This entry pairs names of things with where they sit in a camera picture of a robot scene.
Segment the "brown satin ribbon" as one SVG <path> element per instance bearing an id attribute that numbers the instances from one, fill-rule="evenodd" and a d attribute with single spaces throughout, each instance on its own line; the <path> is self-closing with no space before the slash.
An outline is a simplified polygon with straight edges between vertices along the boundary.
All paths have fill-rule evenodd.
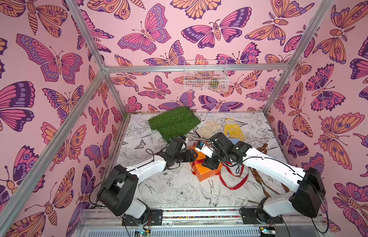
<path id="1" fill-rule="evenodd" d="M 267 154 L 267 151 L 268 151 L 267 146 L 268 146 L 267 143 L 265 143 L 262 147 L 257 148 L 257 150 L 264 154 Z M 252 175 L 254 176 L 255 180 L 262 186 L 263 193 L 266 197 L 271 197 L 271 195 L 267 192 L 267 190 L 271 190 L 276 195 L 280 195 L 279 192 L 277 192 L 270 186 L 266 185 L 266 183 L 264 182 L 264 180 L 262 179 L 262 177 L 260 176 L 260 174 L 258 173 L 256 169 L 250 168 L 250 171 L 252 172 Z"/>

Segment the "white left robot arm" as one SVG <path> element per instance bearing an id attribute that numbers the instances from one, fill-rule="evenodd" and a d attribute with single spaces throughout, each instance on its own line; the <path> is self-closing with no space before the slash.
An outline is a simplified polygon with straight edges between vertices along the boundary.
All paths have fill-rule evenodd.
<path id="1" fill-rule="evenodd" d="M 194 162 L 197 155 L 195 151 L 187 150 L 188 141 L 185 136 L 172 138 L 158 152 L 147 149 L 146 152 L 151 155 L 150 160 L 129 167 L 114 166 L 108 178 L 101 183 L 97 192 L 97 200 L 115 216 L 125 214 L 144 221 L 147 218 L 149 207 L 135 198 L 139 183 L 175 164 Z"/>

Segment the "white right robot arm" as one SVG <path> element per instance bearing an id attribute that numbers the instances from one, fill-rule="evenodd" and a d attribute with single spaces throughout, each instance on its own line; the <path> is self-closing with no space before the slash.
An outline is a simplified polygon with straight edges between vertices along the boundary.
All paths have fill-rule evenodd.
<path id="1" fill-rule="evenodd" d="M 265 173 L 285 185 L 290 191 L 275 197 L 262 199 L 254 211 L 261 223 L 288 213 L 299 213 L 308 218 L 316 218 L 324 205 L 326 194 L 318 170 L 294 167 L 260 152 L 242 141 L 232 143 L 223 133 L 213 135 L 210 143 L 197 142 L 196 150 L 206 156 L 205 167 L 215 169 L 221 162 L 236 163 Z"/>

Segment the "orange gift box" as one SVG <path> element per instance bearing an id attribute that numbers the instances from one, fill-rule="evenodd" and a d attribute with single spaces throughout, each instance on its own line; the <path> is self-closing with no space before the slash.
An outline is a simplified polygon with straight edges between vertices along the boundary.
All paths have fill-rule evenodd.
<path id="1" fill-rule="evenodd" d="M 219 164 L 218 168 L 215 170 L 206 168 L 202 165 L 206 160 L 206 156 L 203 153 L 196 151 L 195 147 L 190 148 L 190 150 L 195 151 L 197 154 L 195 161 L 190 163 L 190 165 L 192 167 L 193 175 L 195 175 L 200 182 L 212 176 L 219 175 L 222 168 L 221 164 Z"/>

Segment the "light blue gift box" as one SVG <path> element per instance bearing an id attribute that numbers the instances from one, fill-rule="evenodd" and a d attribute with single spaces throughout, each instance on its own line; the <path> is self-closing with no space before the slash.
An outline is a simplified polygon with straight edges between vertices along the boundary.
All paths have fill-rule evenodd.
<path id="1" fill-rule="evenodd" d="M 236 144 L 237 142 L 244 142 L 243 140 L 240 140 L 239 138 L 230 138 L 229 139 L 233 144 Z"/>

